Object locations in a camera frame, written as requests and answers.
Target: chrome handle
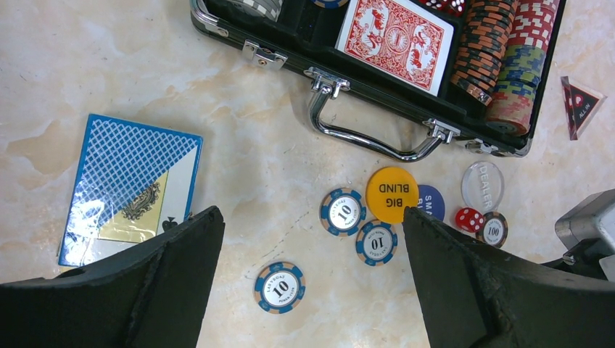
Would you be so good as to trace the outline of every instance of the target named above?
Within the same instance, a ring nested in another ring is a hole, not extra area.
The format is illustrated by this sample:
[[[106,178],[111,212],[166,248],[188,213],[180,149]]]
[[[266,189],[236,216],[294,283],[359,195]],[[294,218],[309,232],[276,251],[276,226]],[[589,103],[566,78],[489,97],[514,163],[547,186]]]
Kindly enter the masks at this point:
[[[314,95],[308,107],[312,126],[327,136],[332,136],[365,149],[378,152],[397,161],[416,162],[431,154],[438,145],[442,143],[449,144],[453,140],[453,137],[458,136],[460,133],[459,130],[451,128],[440,121],[426,121],[424,124],[430,127],[427,139],[415,149],[404,152],[378,139],[354,130],[329,125],[321,120],[321,112],[329,99],[337,98],[339,90],[350,90],[350,83],[314,67],[304,71],[304,73],[314,78],[312,82],[312,92]]]

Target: case latch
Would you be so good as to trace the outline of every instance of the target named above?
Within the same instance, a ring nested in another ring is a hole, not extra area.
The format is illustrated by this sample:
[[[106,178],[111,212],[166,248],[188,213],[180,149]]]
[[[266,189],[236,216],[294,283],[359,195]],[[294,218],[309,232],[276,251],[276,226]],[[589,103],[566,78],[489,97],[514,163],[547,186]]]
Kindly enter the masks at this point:
[[[261,49],[258,43],[246,40],[244,43],[243,56],[251,61],[254,65],[264,67],[269,70],[280,70],[287,56],[271,51],[270,49]]]

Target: card back design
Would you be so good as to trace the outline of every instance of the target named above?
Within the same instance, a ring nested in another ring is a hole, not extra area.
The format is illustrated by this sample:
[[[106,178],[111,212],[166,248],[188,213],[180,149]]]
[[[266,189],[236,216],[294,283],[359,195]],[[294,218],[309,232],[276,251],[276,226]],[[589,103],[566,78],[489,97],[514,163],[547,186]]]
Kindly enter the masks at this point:
[[[342,28],[338,49],[437,95],[452,26],[393,0],[358,0]]]

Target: marble surface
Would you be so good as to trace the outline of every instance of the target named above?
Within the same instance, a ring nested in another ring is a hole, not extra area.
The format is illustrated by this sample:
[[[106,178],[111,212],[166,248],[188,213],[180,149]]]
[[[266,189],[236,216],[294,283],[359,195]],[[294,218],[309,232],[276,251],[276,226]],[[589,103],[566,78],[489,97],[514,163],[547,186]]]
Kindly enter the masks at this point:
[[[615,90],[614,15],[613,1],[568,1],[529,156],[451,145],[401,167],[438,187],[450,214],[463,204],[463,171],[493,161],[506,180],[504,250],[535,262],[561,256],[555,221],[613,188],[615,110],[608,99],[569,141],[559,78]],[[57,246],[94,112],[205,137],[193,210],[216,204],[227,227],[198,347],[428,347],[403,239],[389,264],[370,268],[353,239],[330,236],[318,219],[324,194],[362,191],[375,170],[398,164],[311,130],[309,96],[305,78],[252,67],[198,34],[187,0],[0,2],[0,281],[59,274]],[[323,113],[406,148],[425,133],[346,95]],[[305,298],[285,315],[262,311],[252,296],[256,275],[277,260],[307,280]]]

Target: dice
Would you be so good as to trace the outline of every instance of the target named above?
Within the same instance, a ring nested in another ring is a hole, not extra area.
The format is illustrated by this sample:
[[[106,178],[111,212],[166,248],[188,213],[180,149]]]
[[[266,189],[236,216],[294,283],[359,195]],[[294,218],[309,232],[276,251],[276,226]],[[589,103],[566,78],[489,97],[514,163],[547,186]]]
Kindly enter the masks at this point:
[[[463,11],[466,9],[466,1],[465,0],[450,0],[447,3],[448,13],[453,16],[461,17],[463,16]]]
[[[484,225],[484,216],[478,210],[463,208],[455,215],[455,224],[466,232],[476,233]]]
[[[466,9],[466,0],[420,0],[420,2],[427,7],[456,17],[461,17]]]
[[[449,0],[421,0],[423,5],[440,11],[448,10],[448,2]]]

